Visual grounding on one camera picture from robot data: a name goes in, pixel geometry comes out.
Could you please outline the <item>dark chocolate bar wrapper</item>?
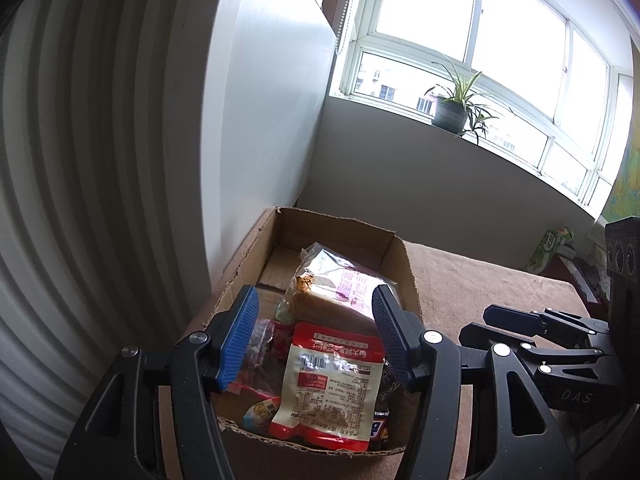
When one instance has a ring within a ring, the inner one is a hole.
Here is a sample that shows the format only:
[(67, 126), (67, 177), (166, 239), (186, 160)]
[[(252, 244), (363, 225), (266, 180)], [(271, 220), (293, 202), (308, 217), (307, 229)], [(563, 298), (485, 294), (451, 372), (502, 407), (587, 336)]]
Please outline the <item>dark chocolate bar wrapper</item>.
[(388, 419), (390, 418), (390, 400), (400, 388), (388, 362), (383, 364), (380, 386), (374, 404), (373, 422), (370, 432), (369, 451), (381, 451), (390, 438)]

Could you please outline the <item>cone-shaped colourful snack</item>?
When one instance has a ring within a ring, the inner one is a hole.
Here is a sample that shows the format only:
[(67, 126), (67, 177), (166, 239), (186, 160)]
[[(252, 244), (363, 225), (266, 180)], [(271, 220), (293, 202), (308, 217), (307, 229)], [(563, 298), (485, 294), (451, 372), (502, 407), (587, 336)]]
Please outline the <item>cone-shaped colourful snack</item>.
[(242, 426), (253, 434), (269, 434), (273, 417), (279, 411), (280, 396), (268, 396), (253, 404), (242, 417)]

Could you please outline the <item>red white snack pouch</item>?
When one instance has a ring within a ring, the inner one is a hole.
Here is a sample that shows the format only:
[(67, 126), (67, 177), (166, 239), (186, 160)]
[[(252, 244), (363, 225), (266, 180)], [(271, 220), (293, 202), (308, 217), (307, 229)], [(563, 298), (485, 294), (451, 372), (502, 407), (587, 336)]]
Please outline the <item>red white snack pouch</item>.
[(297, 323), (270, 436), (367, 451), (384, 356), (378, 337)]

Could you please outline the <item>packaged sliced bread loaf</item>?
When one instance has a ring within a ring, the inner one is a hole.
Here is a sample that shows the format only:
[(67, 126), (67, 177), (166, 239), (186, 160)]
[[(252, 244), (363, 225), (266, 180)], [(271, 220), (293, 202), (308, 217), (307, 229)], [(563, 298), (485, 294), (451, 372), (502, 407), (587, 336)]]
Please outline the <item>packaged sliced bread loaf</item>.
[(299, 253), (274, 318), (283, 324), (306, 322), (366, 336), (378, 333), (372, 312), (374, 290), (386, 285), (396, 299), (397, 283), (319, 243)]

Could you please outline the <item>small dark snack bag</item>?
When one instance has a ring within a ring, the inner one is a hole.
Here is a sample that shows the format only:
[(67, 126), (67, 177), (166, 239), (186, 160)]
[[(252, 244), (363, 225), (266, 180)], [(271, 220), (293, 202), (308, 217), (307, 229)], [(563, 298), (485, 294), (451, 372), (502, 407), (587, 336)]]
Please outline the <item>small dark snack bag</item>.
[(293, 333), (293, 325), (258, 318), (239, 374), (227, 391), (237, 396), (244, 391), (255, 393), (261, 398), (278, 396), (282, 389)]

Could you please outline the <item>brown cardboard box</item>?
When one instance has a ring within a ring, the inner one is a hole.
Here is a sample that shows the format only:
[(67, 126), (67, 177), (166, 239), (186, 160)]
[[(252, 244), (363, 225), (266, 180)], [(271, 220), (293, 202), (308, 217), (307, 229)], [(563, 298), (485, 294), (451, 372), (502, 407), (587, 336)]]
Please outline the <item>brown cardboard box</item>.
[[(484, 262), (420, 244), (405, 242), (393, 232), (354, 219), (297, 208), (266, 211), (229, 260), (209, 298), (186, 326), (188, 333), (204, 327), (232, 305), (244, 285), (258, 289), (260, 314), (272, 318), (278, 301), (302, 262), (302, 252), (320, 243), (353, 262), (395, 282), (401, 304), (424, 324), (457, 339), (460, 330), (482, 318), (489, 301), (464, 272), (480, 276)], [(401, 451), (392, 454), (313, 451), (250, 434), (240, 426), (251, 396), (213, 396), (219, 429), (235, 477), (239, 479), (391, 479)]]

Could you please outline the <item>dark storage box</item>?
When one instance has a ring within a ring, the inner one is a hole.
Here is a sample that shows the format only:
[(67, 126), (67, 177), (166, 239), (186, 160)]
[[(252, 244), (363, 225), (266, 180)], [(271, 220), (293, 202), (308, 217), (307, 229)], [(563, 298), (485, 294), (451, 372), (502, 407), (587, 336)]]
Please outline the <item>dark storage box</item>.
[(602, 321), (608, 319), (608, 305), (603, 300), (602, 294), (596, 291), (572, 260), (554, 255), (541, 275), (571, 284), (592, 318)]

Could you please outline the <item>green patterned bag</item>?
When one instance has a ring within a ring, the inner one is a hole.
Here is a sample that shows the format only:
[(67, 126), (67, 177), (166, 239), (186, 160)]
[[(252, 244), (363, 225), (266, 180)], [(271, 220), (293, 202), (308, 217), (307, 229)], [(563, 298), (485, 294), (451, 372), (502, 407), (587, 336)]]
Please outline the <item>green patterned bag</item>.
[(530, 256), (524, 271), (531, 274), (541, 274), (561, 246), (570, 244), (574, 240), (574, 231), (570, 228), (548, 230), (540, 240), (533, 255)]

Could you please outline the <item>potted spider plant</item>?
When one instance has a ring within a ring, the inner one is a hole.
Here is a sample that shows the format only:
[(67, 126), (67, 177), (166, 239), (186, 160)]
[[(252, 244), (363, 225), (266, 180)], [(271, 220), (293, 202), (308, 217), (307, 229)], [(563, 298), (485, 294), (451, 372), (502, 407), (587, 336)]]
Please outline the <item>potted spider plant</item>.
[(432, 96), (436, 101), (433, 125), (455, 136), (471, 133), (476, 143), (480, 143), (480, 137), (487, 134), (488, 122), (497, 119), (490, 107), (473, 101), (476, 96), (484, 96), (476, 88), (476, 82), (483, 72), (478, 70), (470, 78), (463, 78), (450, 58), (432, 61), (432, 64), (445, 71), (451, 84), (451, 87), (434, 84), (424, 92), (424, 96)]

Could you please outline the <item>white cabinet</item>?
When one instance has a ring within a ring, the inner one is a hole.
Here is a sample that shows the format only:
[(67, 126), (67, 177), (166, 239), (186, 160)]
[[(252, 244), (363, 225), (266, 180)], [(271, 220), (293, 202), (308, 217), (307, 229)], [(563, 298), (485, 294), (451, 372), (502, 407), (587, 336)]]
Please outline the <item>white cabinet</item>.
[(262, 213), (302, 192), (334, 44), (316, 0), (219, 0), (201, 128), (210, 284)]

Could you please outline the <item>yellow green wall painting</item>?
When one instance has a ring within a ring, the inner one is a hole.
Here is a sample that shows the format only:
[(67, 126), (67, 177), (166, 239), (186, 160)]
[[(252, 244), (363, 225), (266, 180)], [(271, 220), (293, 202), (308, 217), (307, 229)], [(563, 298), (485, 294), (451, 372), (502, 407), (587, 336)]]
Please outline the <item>yellow green wall painting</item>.
[(640, 212), (639, 165), (639, 131), (636, 131), (629, 135), (620, 171), (612, 187), (610, 197), (601, 212), (601, 216), (606, 222), (638, 216)]

